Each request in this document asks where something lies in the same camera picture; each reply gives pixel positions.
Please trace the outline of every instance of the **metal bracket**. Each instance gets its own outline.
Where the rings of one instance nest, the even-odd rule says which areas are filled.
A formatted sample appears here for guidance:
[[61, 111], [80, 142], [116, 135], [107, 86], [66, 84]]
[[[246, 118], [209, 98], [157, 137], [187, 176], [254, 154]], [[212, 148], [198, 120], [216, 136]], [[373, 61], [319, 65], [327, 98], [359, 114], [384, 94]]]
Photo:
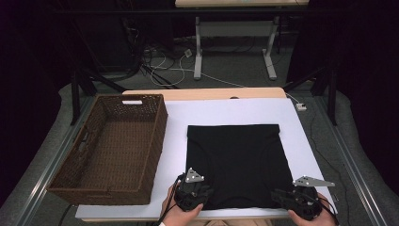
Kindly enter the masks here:
[[293, 181], [294, 186], [335, 186], [334, 183], [303, 176]]
[[187, 172], [187, 175], [185, 175], [185, 182], [186, 183], [195, 183], [195, 182], [201, 182], [204, 181], [205, 179], [203, 176], [199, 175], [197, 172], [193, 171], [192, 168], [190, 168]]

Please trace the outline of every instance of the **human hand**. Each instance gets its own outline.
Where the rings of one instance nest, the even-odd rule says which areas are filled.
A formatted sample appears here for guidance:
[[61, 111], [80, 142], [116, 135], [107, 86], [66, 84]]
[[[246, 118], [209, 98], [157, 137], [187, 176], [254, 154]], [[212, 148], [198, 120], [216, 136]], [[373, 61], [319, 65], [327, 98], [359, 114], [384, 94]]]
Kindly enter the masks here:
[[[168, 196], [162, 202], [162, 212], [161, 216], [167, 209], [168, 200], [171, 196], [173, 186], [171, 186], [168, 190]], [[170, 202], [169, 211], [165, 216], [163, 222], [167, 226], [185, 226], [188, 222], [194, 219], [201, 211], [203, 204], [199, 204], [195, 209], [185, 212], [179, 206], [176, 205], [173, 197]]]
[[[322, 194], [318, 193], [319, 198], [321, 198], [321, 202], [325, 207], [329, 207], [328, 202], [324, 201], [327, 198], [323, 196]], [[322, 208], [322, 212], [317, 218], [314, 218], [313, 220], [305, 220], [298, 216], [294, 210], [288, 210], [288, 215], [290, 218], [293, 220], [293, 222], [297, 226], [335, 226], [335, 220], [332, 217], [332, 215], [327, 212], [324, 208]]]

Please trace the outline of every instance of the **power strip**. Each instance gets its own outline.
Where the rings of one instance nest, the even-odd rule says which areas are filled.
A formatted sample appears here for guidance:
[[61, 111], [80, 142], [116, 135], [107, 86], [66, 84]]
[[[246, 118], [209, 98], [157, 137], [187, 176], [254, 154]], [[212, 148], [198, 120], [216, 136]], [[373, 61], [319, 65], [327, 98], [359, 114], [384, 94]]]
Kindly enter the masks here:
[[306, 111], [306, 105], [305, 104], [296, 104], [296, 110], [297, 111]]

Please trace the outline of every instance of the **folded fabric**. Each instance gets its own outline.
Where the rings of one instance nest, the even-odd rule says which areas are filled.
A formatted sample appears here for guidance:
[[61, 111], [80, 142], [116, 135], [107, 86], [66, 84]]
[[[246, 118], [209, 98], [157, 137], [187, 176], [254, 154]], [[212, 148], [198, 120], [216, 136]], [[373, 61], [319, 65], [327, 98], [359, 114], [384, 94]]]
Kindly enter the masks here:
[[277, 124], [189, 125], [187, 138], [187, 169], [214, 189], [205, 210], [279, 208], [271, 191], [293, 189]]

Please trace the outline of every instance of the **white cable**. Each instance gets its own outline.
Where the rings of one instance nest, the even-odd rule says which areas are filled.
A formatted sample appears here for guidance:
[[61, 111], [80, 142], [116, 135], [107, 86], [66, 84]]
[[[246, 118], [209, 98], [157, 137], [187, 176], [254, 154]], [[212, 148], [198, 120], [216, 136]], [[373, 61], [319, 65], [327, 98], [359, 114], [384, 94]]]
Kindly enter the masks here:
[[[183, 67], [182, 67], [182, 59], [185, 57], [185, 55], [183, 55], [183, 56], [180, 58], [180, 63], [179, 63], [179, 64], [180, 64], [180, 69], [171, 69], [171, 68], [163, 68], [163, 67], [161, 67], [161, 65], [163, 65], [163, 64], [165, 63], [166, 59], [167, 59], [167, 57], [165, 56], [164, 53], [162, 53], [162, 55], [164, 55], [164, 60], [163, 60], [160, 64], [158, 64], [158, 65], [155, 66], [155, 67], [153, 67], [153, 66], [150, 65], [150, 67], [153, 68], [152, 73], [151, 73], [151, 81], [152, 81], [156, 86], [169, 87], [169, 86], [173, 86], [173, 85], [179, 84], [179, 83], [181, 83], [181, 82], [185, 79], [185, 73], [184, 73], [184, 71], [186, 71], [186, 72], [194, 72], [194, 70], [191, 70], [191, 69], [183, 69]], [[182, 72], [183, 72], [183, 78], [182, 78], [180, 81], [178, 81], [178, 82], [176, 82], [176, 83], [174, 83], [174, 84], [172, 84], [172, 85], [162, 85], [162, 84], [159, 84], [159, 83], [156, 83], [156, 82], [153, 81], [152, 74], [153, 74], [153, 72], [154, 72], [156, 69], [171, 70], [171, 71], [182, 71]], [[213, 80], [218, 81], [218, 82], [221, 82], [221, 83], [225, 83], [225, 84], [228, 84], [228, 85], [231, 85], [231, 86], [240, 87], [240, 88], [246, 88], [245, 86], [241, 86], [241, 85], [238, 85], [238, 84], [234, 84], [234, 83], [231, 83], [231, 82], [227, 82], [227, 81], [224, 81], [224, 80], [221, 80], [221, 79], [212, 77], [212, 76], [210, 76], [210, 75], [207, 75], [207, 74], [205, 74], [205, 73], [201, 73], [201, 74], [202, 74], [203, 76], [205, 76], [205, 77], [208, 77], [208, 78], [210, 78], [210, 79], [213, 79]]]
[[182, 59], [183, 59], [184, 57], [185, 57], [185, 55], [183, 55], [183, 56], [180, 58], [180, 62], [179, 62], [180, 69], [175, 69], [176, 71], [182, 71], [182, 72], [183, 72], [183, 77], [182, 77], [182, 79], [180, 79], [179, 81], [177, 81], [177, 82], [175, 82], [175, 83], [173, 83], [173, 84], [170, 84], [170, 85], [159, 84], [159, 83], [157, 83], [157, 82], [155, 82], [155, 81], [153, 80], [153, 72], [154, 72], [156, 69], [165, 69], [165, 68], [160, 67], [162, 64], [164, 64], [164, 62], [165, 62], [165, 60], [166, 60], [166, 57], [165, 57], [164, 60], [163, 60], [158, 66], [154, 67], [153, 70], [152, 70], [150, 79], [151, 79], [151, 81], [154, 83], [154, 85], [159, 86], [159, 87], [171, 87], [171, 86], [175, 86], [175, 85], [181, 83], [181, 82], [185, 79], [185, 69], [183, 69], [183, 66], [182, 66]]
[[294, 98], [293, 96], [291, 96], [290, 94], [288, 94], [287, 92], [285, 93], [287, 96], [289, 96], [289, 97], [291, 97], [294, 101], [296, 101], [298, 104], [300, 104], [300, 102], [296, 99], [296, 98]]

